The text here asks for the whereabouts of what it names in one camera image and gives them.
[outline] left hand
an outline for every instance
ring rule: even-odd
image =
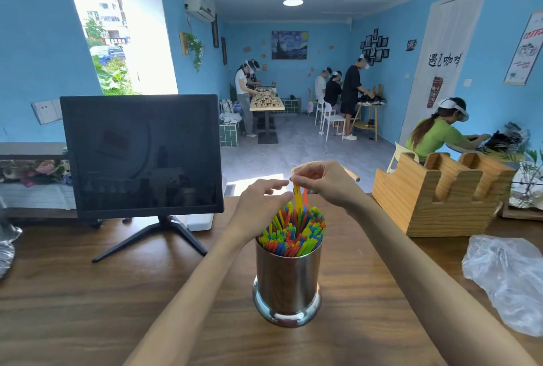
[[[279,196],[264,196],[273,194],[273,190],[282,189],[288,185],[288,180],[262,180],[248,186],[241,193],[234,215],[228,223],[227,231],[232,233],[244,244],[261,234],[266,229],[279,209],[290,202],[294,196],[291,191]]]

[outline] green shirt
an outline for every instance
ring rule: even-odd
[[[426,157],[428,157],[430,153],[434,153],[436,150],[441,149],[445,143],[456,146],[459,143],[467,141],[468,140],[449,123],[442,119],[436,119],[432,128],[424,135],[415,149],[413,149],[411,137],[407,140],[406,148],[417,153],[420,161],[423,161],[426,160]]]

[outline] stainless steel container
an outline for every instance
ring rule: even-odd
[[[253,301],[264,318],[278,326],[297,328],[319,310],[321,244],[301,257],[282,257],[256,245],[256,278]]]

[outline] gray pants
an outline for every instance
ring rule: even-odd
[[[241,105],[241,113],[243,122],[245,123],[245,132],[249,135],[253,134],[253,112],[251,111],[251,95],[250,93],[238,94],[238,101]]]

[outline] white pillar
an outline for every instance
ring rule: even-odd
[[[162,0],[122,2],[132,42],[129,71],[134,90],[143,94],[178,94]],[[133,66],[137,75],[132,73]]]

